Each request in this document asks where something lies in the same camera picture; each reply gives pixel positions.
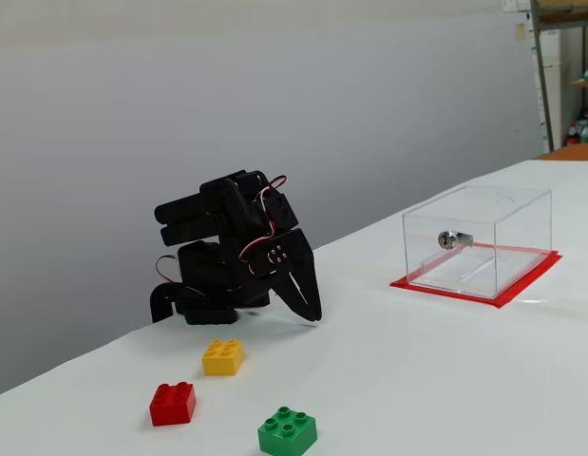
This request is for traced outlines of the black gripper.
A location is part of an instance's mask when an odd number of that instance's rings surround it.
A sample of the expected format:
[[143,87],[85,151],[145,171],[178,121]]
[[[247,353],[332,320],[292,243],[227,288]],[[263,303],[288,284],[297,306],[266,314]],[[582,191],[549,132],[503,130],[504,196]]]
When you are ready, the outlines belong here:
[[276,236],[250,260],[261,284],[270,288],[298,316],[322,319],[322,307],[314,268],[313,250],[301,229]]

